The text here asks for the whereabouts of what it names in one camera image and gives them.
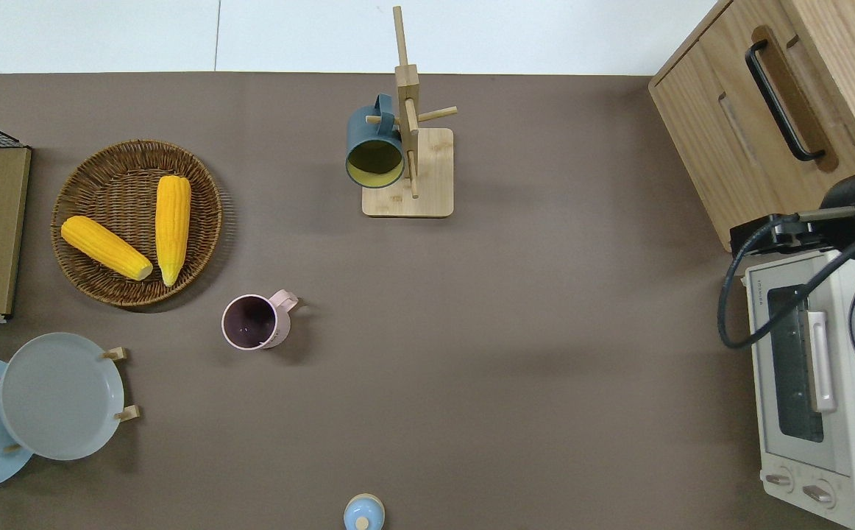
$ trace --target oven window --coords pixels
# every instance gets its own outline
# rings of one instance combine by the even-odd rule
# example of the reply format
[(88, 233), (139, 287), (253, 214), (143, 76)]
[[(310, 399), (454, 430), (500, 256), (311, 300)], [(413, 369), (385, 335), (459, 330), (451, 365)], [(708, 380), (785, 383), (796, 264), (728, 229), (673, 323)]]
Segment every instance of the oven window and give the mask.
[[(782, 286), (767, 292), (767, 310), (773, 317), (802, 285)], [(808, 442), (823, 442), (823, 417), (810, 405), (807, 346), (801, 312), (806, 302), (791, 311), (770, 333), (774, 355), (774, 387), (777, 391), (781, 433)]]

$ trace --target wooden cabinet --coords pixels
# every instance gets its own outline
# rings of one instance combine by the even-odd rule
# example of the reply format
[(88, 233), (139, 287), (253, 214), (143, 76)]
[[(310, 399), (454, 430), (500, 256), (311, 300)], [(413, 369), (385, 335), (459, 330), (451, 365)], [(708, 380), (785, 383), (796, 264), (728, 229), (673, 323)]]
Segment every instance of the wooden cabinet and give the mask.
[(855, 174), (855, 0), (720, 1), (650, 94), (728, 249), (733, 226), (817, 208)]

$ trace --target wicker basket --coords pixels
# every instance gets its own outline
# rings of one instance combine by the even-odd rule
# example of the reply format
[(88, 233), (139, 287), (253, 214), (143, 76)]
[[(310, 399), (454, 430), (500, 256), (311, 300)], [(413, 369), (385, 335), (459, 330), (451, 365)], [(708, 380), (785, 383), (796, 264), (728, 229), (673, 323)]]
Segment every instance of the wicker basket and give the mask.
[[(156, 186), (165, 174), (186, 177), (192, 187), (185, 265), (173, 286), (163, 284), (158, 267), (134, 281), (61, 238), (65, 219), (86, 215), (155, 264)], [(195, 155), (164, 141), (125, 141), (91, 155), (65, 181), (52, 212), (52, 247), (65, 276), (81, 292), (105, 304), (135, 308), (169, 298), (201, 274), (219, 242), (221, 219), (219, 188)]]

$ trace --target corn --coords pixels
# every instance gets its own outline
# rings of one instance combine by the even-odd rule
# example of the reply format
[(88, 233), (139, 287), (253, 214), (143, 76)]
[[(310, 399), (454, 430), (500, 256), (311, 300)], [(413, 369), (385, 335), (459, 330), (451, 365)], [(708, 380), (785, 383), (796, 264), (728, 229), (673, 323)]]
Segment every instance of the corn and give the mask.
[(68, 217), (61, 224), (61, 237), (72, 247), (132, 280), (147, 278), (152, 263), (145, 255), (104, 226), (83, 215)]
[(185, 263), (185, 245), (189, 239), (189, 210), (192, 187), (185, 177), (168, 174), (156, 188), (156, 261), (163, 283), (172, 286)]

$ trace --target oven handle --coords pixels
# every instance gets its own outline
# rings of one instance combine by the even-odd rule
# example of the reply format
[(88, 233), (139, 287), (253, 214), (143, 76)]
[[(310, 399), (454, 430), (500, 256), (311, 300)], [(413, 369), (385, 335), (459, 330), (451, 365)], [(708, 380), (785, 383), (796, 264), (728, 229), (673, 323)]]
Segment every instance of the oven handle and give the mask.
[(830, 370), (827, 314), (823, 311), (807, 311), (807, 328), (814, 383), (811, 405), (816, 412), (833, 412), (837, 410), (837, 399), (834, 397), (834, 377)]

